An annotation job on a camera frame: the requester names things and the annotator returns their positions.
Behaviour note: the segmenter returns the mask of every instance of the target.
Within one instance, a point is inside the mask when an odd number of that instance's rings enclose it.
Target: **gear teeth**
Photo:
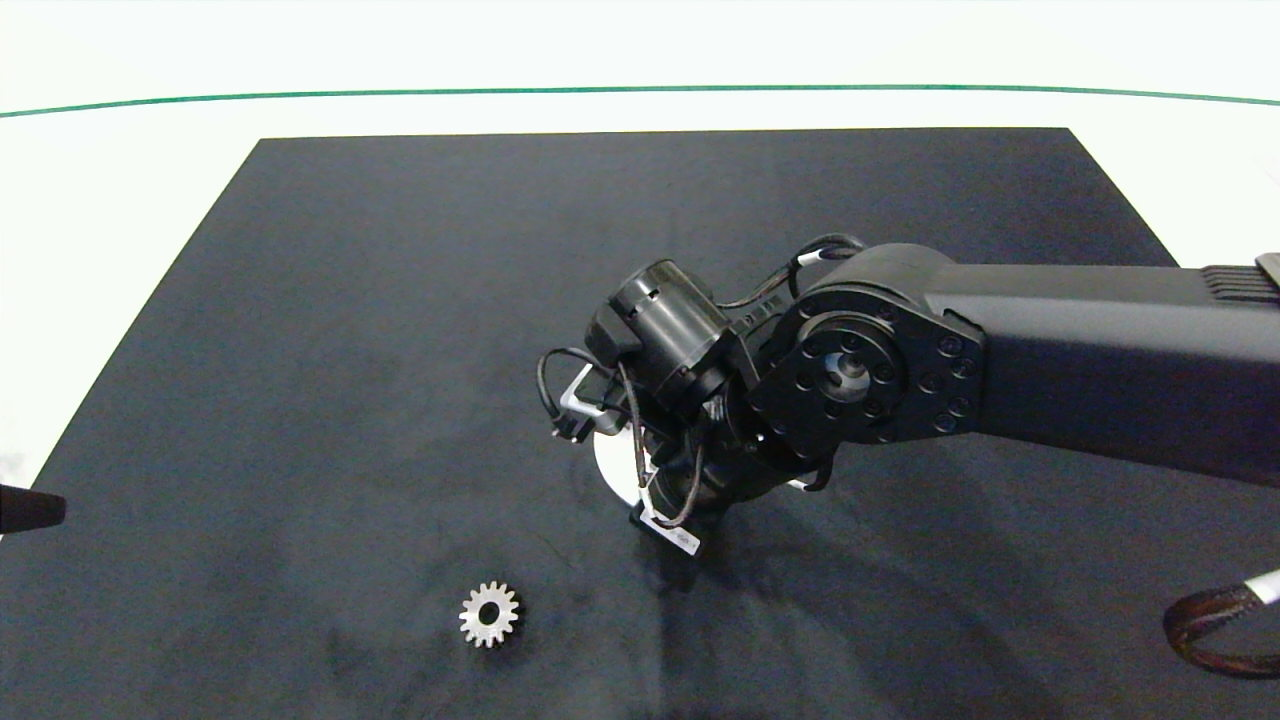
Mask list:
[[[492,623],[484,623],[480,620],[480,610],[490,603],[498,612]],[[515,632],[515,623],[520,620],[517,610],[520,601],[507,583],[481,583],[480,589],[471,591],[470,600],[462,602],[462,612],[458,614],[462,624],[458,629],[463,633],[463,641],[475,647],[499,647]]]

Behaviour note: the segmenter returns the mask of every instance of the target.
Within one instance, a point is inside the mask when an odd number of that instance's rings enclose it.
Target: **screw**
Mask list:
[[[964,341],[954,334],[945,336],[938,341],[938,352],[947,357],[955,357],[964,351]]]
[[[937,373],[925,373],[919,382],[920,389],[934,393],[942,389],[942,377]]]
[[[940,433],[950,433],[956,429],[956,419],[951,415],[938,415],[933,419],[933,427]]]
[[[951,363],[951,374],[960,379],[972,377],[977,369],[978,369],[977,363],[974,363],[968,357],[960,357],[959,360]]]
[[[973,402],[969,402],[968,397],[952,397],[951,402],[947,402],[947,411],[956,418],[964,418],[970,410],[973,410]]]

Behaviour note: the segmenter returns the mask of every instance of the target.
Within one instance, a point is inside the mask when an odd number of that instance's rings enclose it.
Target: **wire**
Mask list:
[[[748,305],[777,290],[782,283],[787,284],[787,290],[791,292],[791,297],[794,300],[800,297],[800,287],[796,283],[796,275],[799,274],[800,268],[803,268],[800,264],[801,256],[818,252],[818,256],[823,260],[847,260],[865,249],[867,243],[851,234],[833,232],[818,236],[791,255],[791,259],[788,259],[785,265],[765,278],[764,282],[756,286],[756,288],[753,290],[746,297],[732,302],[717,302],[716,306],[721,310],[746,307]]]
[[[547,389],[547,361],[556,355],[568,355],[570,357],[577,357],[594,368],[602,366],[600,361],[596,360],[594,355],[577,347],[553,347],[538,359],[538,398],[541,400],[543,407],[547,409],[547,414],[552,416],[553,423],[564,416],[564,410],[556,404],[556,398],[553,398],[550,391]]]
[[[691,446],[692,445],[692,436],[690,433],[685,433],[685,445],[686,446]],[[667,528],[668,530],[672,530],[672,529],[676,529],[676,528],[684,525],[685,520],[689,519],[689,515],[692,514],[692,511],[694,511],[694,501],[698,498],[698,489],[701,487],[701,480],[703,480],[703,448],[704,447],[705,447],[705,445],[699,443],[698,452],[694,454],[694,478],[689,482],[689,495],[685,496],[685,505],[684,505],[684,507],[681,507],[680,512],[676,514],[676,516],[672,518],[671,520],[664,520],[664,519],[658,518],[655,515],[654,519],[653,519],[653,521],[657,523],[658,525],[660,525],[663,528]]]
[[[640,489],[644,489],[649,487],[649,474],[645,473],[644,466],[644,442],[640,439],[640,433],[644,432],[644,423],[640,420],[640,402],[636,400],[636,388],[631,383],[626,363],[621,359],[618,360],[618,377],[622,378],[622,389],[627,395],[627,406],[631,407],[631,442],[636,456],[636,482],[640,483]]]

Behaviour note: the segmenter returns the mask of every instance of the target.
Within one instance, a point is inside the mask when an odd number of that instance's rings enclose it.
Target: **black mat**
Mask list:
[[[672,587],[534,360],[650,260],[730,297],[828,231],[1171,264],[1059,129],[264,141],[40,475],[67,524],[0,543],[0,717],[1272,715],[1160,615],[1271,569],[1275,491],[849,447]],[[458,632],[490,579],[499,652]]]

